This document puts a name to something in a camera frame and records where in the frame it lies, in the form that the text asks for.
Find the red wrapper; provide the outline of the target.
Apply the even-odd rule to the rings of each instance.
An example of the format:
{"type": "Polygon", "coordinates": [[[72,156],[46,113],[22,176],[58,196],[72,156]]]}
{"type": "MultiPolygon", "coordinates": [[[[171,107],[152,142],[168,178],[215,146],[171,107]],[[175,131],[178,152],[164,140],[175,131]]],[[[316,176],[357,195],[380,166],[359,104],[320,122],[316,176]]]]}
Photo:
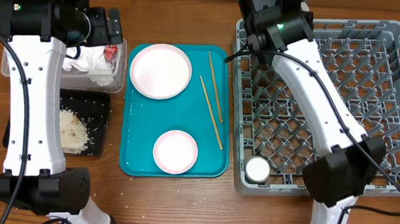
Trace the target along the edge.
{"type": "Polygon", "coordinates": [[[107,63],[113,63],[118,53],[118,46],[116,45],[106,45],[103,50],[103,56],[107,63]]]}

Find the white napkin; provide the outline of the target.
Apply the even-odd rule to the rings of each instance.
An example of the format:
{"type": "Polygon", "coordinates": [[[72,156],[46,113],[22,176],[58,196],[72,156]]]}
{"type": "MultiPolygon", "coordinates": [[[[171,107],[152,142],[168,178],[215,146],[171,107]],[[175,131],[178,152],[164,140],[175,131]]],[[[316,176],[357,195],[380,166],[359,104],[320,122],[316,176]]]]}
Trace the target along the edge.
{"type": "Polygon", "coordinates": [[[105,46],[67,48],[63,70],[71,71],[76,69],[79,73],[86,73],[89,76],[93,76],[91,80],[99,86],[107,86],[113,83],[113,77],[108,76],[108,74],[113,73],[116,58],[113,60],[113,63],[107,63],[103,56],[104,48],[105,46]]]}

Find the large white plate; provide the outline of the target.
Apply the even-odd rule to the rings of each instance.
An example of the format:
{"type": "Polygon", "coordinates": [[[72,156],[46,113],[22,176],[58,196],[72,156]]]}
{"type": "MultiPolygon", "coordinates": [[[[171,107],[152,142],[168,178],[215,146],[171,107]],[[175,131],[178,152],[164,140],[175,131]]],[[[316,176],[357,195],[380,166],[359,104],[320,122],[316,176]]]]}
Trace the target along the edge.
{"type": "Polygon", "coordinates": [[[141,49],[129,71],[133,87],[151,99],[169,99],[183,92],[192,76],[187,54],[171,44],[154,44],[141,49]]]}

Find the white rice pile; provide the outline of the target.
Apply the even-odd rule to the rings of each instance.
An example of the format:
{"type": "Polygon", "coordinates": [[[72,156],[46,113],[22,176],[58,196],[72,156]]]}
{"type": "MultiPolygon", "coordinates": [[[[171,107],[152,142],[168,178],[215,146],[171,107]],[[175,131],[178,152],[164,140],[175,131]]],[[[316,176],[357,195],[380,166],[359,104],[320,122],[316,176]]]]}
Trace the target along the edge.
{"type": "Polygon", "coordinates": [[[89,137],[85,123],[69,110],[60,110],[59,120],[63,152],[77,155],[86,150],[89,137]]]}

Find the small pink plate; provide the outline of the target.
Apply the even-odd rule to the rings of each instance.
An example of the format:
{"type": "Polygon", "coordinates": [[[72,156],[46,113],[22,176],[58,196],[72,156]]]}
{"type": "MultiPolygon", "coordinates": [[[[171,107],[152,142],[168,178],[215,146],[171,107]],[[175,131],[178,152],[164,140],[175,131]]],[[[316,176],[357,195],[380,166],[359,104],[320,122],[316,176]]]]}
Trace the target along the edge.
{"type": "Polygon", "coordinates": [[[153,146],[153,160],[167,174],[188,172],[198,157],[198,145],[185,131],[164,132],[153,146]]]}

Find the small white cup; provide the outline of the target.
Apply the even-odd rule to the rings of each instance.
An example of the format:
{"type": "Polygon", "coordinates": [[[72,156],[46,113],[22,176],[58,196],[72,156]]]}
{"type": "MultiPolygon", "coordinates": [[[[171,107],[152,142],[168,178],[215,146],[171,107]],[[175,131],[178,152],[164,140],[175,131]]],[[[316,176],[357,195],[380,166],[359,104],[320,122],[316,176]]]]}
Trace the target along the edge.
{"type": "Polygon", "coordinates": [[[270,165],[263,157],[255,156],[245,164],[245,176],[249,183],[263,183],[270,176],[270,165]]]}

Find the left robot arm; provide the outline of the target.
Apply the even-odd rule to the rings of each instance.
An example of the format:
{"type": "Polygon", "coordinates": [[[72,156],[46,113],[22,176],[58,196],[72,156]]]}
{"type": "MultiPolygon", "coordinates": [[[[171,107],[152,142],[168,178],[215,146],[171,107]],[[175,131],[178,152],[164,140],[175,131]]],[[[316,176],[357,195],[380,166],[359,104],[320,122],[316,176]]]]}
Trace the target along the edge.
{"type": "Polygon", "coordinates": [[[90,196],[85,168],[69,168],[59,132],[60,79],[69,47],[121,44],[117,9],[90,0],[0,0],[8,54],[10,132],[0,201],[48,223],[116,224],[90,196]]]}

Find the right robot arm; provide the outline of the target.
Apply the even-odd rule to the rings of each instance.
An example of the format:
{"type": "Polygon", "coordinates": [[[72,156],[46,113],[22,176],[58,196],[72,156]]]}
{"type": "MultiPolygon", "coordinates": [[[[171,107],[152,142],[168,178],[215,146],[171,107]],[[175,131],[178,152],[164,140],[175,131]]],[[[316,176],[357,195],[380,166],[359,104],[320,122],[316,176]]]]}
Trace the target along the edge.
{"type": "Polygon", "coordinates": [[[302,169],[313,197],[310,224],[347,224],[386,155],[367,135],[329,77],[314,40],[314,14],[304,0],[237,0],[245,50],[282,78],[308,124],[317,159],[302,169]]]}

